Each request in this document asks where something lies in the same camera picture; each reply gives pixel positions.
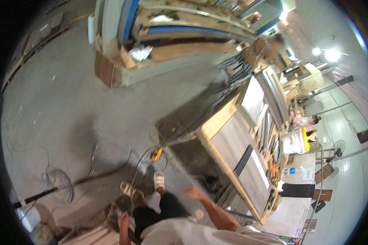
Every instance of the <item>hair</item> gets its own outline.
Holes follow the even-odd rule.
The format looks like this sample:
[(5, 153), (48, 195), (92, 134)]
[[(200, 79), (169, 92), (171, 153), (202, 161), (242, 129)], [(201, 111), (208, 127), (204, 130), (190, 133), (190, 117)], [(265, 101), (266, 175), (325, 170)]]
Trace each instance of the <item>hair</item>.
[(317, 116), (317, 115), (314, 115), (314, 119), (315, 119), (315, 121), (314, 121), (314, 124), (317, 124), (320, 120), (322, 120), (322, 118), (320, 117), (320, 116)]
[(285, 45), (285, 38), (283, 38), (281, 34), (275, 34), (272, 35), (272, 37), (275, 39), (275, 41), (279, 42), (282, 45)]

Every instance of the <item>yellow lid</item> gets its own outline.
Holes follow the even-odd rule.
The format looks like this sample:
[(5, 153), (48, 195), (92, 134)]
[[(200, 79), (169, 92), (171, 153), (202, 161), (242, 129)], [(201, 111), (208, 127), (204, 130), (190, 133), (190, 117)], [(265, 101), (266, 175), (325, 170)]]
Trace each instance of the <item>yellow lid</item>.
[(303, 137), (304, 137), (304, 145), (305, 145), (305, 151), (309, 151), (309, 143), (308, 143), (308, 136), (306, 135), (306, 127), (303, 127)]

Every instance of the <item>black shorts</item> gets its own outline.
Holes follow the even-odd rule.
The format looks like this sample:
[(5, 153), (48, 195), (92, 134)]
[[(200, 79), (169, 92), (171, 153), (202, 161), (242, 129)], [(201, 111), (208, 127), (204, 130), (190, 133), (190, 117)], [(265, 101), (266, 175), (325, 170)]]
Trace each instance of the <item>black shorts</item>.
[(140, 234), (147, 227), (170, 218), (190, 217), (191, 214), (178, 201), (177, 197), (169, 192), (165, 193), (160, 200), (161, 213), (158, 214), (152, 208), (136, 207), (132, 213), (135, 219), (135, 236), (140, 238)]

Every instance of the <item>workshop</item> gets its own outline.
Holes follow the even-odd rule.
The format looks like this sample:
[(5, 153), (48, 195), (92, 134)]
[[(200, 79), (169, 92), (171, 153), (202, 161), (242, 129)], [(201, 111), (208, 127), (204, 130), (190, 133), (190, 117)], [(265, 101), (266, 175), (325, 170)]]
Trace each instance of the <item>workshop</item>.
[(1, 87), (36, 245), (344, 244), (368, 203), (368, 50), (331, 0), (50, 0)]

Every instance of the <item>woman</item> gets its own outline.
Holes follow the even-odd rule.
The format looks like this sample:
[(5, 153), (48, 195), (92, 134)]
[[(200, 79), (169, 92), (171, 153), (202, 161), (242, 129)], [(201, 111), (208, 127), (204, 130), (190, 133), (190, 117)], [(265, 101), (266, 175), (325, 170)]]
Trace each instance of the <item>woman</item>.
[(294, 111), (290, 112), (290, 118), (292, 119), (293, 129), (306, 127), (307, 130), (312, 128), (312, 125), (317, 124), (322, 118), (317, 115), (313, 115), (311, 117), (303, 117), (301, 115), (297, 115)]
[(275, 34), (267, 39), (258, 39), (251, 46), (243, 49), (239, 54), (222, 62), (218, 68), (225, 69), (226, 73), (229, 66), (235, 65), (239, 69), (230, 75), (225, 81), (225, 85), (250, 77), (253, 68), (257, 66), (261, 59), (273, 63), (276, 61), (276, 54), (285, 46), (285, 40), (280, 34)]

